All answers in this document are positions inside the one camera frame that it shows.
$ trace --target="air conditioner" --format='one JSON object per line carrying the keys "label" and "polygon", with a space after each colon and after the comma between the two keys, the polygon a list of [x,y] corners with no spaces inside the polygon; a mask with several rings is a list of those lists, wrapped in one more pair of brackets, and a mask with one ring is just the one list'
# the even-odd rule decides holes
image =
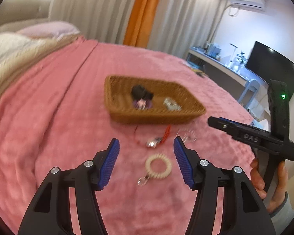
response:
{"label": "air conditioner", "polygon": [[265,0],[229,0],[234,7],[252,8],[256,10],[265,10]]}

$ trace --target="purple object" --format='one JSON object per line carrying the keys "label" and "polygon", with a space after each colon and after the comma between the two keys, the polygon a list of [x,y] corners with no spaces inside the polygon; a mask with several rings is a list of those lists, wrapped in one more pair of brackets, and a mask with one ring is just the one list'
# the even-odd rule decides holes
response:
{"label": "purple object", "polygon": [[[139,109],[139,106],[138,106],[137,102],[138,102],[137,100],[133,101],[133,107],[135,109]],[[145,110],[148,110],[148,109],[151,109],[151,108],[152,108],[152,101],[151,100],[147,100],[146,101]]]}

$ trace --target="orange curtain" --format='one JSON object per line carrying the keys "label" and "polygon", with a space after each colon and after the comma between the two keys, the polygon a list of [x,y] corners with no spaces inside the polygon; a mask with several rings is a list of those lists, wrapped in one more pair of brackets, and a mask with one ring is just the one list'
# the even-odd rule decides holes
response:
{"label": "orange curtain", "polygon": [[146,48],[159,0],[135,0],[123,44]]}

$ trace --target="pink blanket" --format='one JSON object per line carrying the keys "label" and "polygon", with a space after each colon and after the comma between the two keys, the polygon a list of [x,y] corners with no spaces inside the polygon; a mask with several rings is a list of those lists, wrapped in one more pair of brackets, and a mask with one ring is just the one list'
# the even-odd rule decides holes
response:
{"label": "pink blanket", "polygon": [[[185,67],[183,60],[145,49],[98,43],[80,38],[28,70],[0,99],[0,216],[16,234],[37,187],[49,170],[76,168],[107,148],[111,138],[121,150],[110,183],[97,193],[110,235],[184,234],[196,192],[184,184],[173,153],[179,128],[195,131],[187,144],[215,166],[241,166],[249,174],[249,147],[207,125],[209,116],[250,123],[251,116],[212,80]],[[188,88],[206,107],[206,115],[188,125],[173,126],[168,140],[155,150],[133,140],[135,125],[110,120],[104,106],[103,84],[109,74],[175,81]],[[166,126],[139,126],[142,142],[161,136]],[[173,169],[164,180],[137,180],[146,174],[149,155],[165,153]],[[74,232],[79,234],[71,195]],[[214,233],[220,229],[222,194],[219,192]]]}

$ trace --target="human hand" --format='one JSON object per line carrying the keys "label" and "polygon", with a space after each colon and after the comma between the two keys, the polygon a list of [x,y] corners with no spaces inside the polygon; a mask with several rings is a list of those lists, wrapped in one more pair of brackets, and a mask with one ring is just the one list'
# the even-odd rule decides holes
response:
{"label": "human hand", "polygon": [[[264,199],[267,193],[264,191],[265,182],[258,172],[258,159],[255,158],[250,166],[252,170],[250,172],[251,182],[258,192],[261,199]],[[286,185],[289,180],[288,171],[285,167],[285,162],[281,162],[278,166],[278,185],[270,200],[267,211],[272,213],[276,208],[278,208],[285,199]]]}

